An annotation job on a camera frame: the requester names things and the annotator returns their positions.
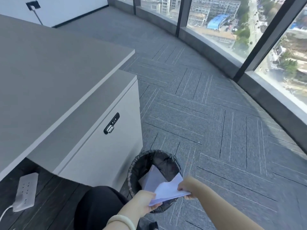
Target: trash can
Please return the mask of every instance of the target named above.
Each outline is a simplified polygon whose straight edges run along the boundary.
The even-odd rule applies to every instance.
[[[142,189],[138,181],[149,171],[152,165],[155,165],[160,170],[168,182],[170,182],[178,173],[181,174],[181,167],[176,156],[162,150],[148,150],[146,152],[141,152],[135,157],[128,170],[127,181],[129,192],[132,197]],[[177,198],[164,201],[161,206],[153,210],[151,213],[156,214],[166,211],[174,202],[176,202],[176,200]]]

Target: cabinet top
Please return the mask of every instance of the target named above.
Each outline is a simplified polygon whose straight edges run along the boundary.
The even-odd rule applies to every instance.
[[[0,181],[134,49],[0,15]]]

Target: power outlet socket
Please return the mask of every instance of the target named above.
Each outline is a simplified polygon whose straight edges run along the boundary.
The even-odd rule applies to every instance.
[[[28,174],[19,179],[13,212],[22,211],[34,206],[37,181],[38,173]]]

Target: cabinet door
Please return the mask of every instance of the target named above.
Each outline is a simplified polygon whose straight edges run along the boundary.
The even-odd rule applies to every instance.
[[[118,187],[117,180],[125,179],[128,164],[142,149],[139,106],[136,81],[59,175],[85,185]],[[106,135],[103,130],[117,112],[120,118]]]

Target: white bangle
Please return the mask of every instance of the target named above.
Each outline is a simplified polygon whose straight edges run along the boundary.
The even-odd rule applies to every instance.
[[[133,222],[127,216],[122,216],[122,215],[112,216],[109,219],[109,221],[106,223],[106,225],[108,225],[109,223],[112,223],[113,221],[121,221],[125,225],[127,225],[130,230],[136,230]]]

